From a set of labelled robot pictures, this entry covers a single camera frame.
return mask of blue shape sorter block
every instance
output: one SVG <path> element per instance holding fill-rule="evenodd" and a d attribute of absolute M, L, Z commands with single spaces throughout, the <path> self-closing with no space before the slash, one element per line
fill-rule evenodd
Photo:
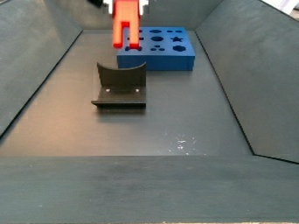
<path fill-rule="evenodd" d="M 139 67 L 147 70 L 191 71 L 195 52 L 187 31 L 182 27 L 140 27 L 140 47 L 128 47 L 128 29 L 124 29 L 124 46 L 118 51 L 119 68 Z"/>

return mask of circular hole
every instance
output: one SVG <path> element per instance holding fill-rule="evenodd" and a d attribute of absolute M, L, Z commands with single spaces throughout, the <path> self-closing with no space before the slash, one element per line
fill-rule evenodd
<path fill-rule="evenodd" d="M 177 45 L 173 49 L 174 49 L 177 52 L 185 52 L 185 51 L 186 51 L 186 47 L 182 46 L 182 45 Z"/>
<path fill-rule="evenodd" d="M 159 41 L 163 41 L 165 38 L 163 37 L 152 37 L 151 40 L 159 42 Z"/>
<path fill-rule="evenodd" d="M 161 30 L 151 30 L 150 32 L 152 32 L 152 33 L 159 33 L 159 32 L 162 32 Z"/>

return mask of hole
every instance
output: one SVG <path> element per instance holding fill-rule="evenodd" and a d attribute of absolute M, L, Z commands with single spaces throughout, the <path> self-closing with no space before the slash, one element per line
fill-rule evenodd
<path fill-rule="evenodd" d="M 185 52 L 185 51 L 186 51 L 186 47 L 182 46 L 182 45 L 177 45 L 173 49 L 174 49 L 177 52 Z"/>
<path fill-rule="evenodd" d="M 152 37 L 151 40 L 159 42 L 159 41 L 163 41 L 165 38 L 163 37 Z"/>
<path fill-rule="evenodd" d="M 151 30 L 150 32 L 152 32 L 152 33 L 159 33 L 159 32 L 162 32 L 161 30 Z"/>
<path fill-rule="evenodd" d="M 183 38 L 175 37 L 175 38 L 173 38 L 173 42 L 183 42 Z"/>

